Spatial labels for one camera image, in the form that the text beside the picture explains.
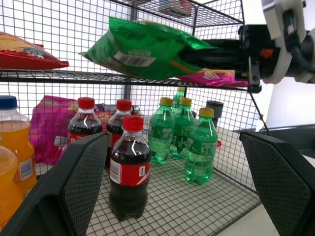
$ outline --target cola bottle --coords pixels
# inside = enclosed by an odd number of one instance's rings
[[[109,204],[120,221],[140,217],[147,203],[152,155],[142,129],[142,117],[124,117],[124,133],[111,154]]]
[[[109,119],[106,129],[110,136],[110,144],[107,149],[107,157],[105,161],[105,169],[109,169],[110,165],[110,154],[111,150],[114,147],[114,144],[116,141],[122,136],[123,134],[123,118],[125,116],[130,116],[130,110],[131,110],[131,101],[127,99],[119,99],[116,103],[116,112],[115,114]]]
[[[94,113],[95,101],[90,97],[78,99],[78,112],[68,125],[67,144],[85,136],[102,132],[102,124]]]

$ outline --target wire mesh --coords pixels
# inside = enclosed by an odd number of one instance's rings
[[[109,179],[103,173],[103,183],[87,231],[89,236],[104,235],[217,235],[231,223],[260,204],[252,191],[252,177],[245,154],[238,141],[239,131],[255,130],[259,119],[251,97],[241,89],[200,88],[180,80],[152,81],[127,78],[100,67],[82,56],[108,30],[108,16],[129,20],[149,20],[194,33],[201,39],[238,38],[243,23],[240,0],[215,0],[204,7],[198,3],[191,15],[178,18],[160,11],[163,0],[2,0],[0,1],[0,31],[43,44],[46,51],[70,67],[60,71],[1,72],[0,95],[10,94],[18,99],[18,111],[32,119],[35,107],[45,96],[78,99],[89,96],[96,104],[114,105],[117,99],[130,97],[145,118],[144,136],[148,122],[159,106],[161,97],[174,97],[178,86],[187,88],[186,97],[193,100],[192,110],[198,113],[207,100],[224,103],[218,122],[219,140],[215,157],[215,172],[210,181],[199,186],[187,183],[183,162],[170,160],[165,166],[154,166],[149,184],[149,198],[145,212],[139,219],[118,222],[108,205]],[[55,143],[64,135],[65,127],[54,127],[54,121],[68,117],[76,110],[74,104],[62,113],[54,113],[44,103],[43,120],[48,128],[43,135],[46,143]],[[53,165],[37,163],[36,172],[46,173]]]

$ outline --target blue bottle cap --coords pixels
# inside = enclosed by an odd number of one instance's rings
[[[15,96],[0,95],[0,110],[10,110],[18,107]]]

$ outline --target orange juice bottle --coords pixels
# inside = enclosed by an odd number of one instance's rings
[[[16,108],[16,97],[0,96],[0,146],[17,156],[19,165],[15,182],[26,196],[36,184],[34,146],[28,138],[30,121]]]
[[[13,180],[18,159],[0,146],[0,232],[22,202],[22,193]]]

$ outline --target pink snack bag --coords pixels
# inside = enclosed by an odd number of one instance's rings
[[[248,81],[236,80],[234,70],[211,70],[202,69],[195,74],[178,77],[190,83],[216,87],[247,87]]]
[[[56,164],[66,149],[67,127],[77,113],[77,101],[44,96],[33,109],[30,137],[36,163]]]

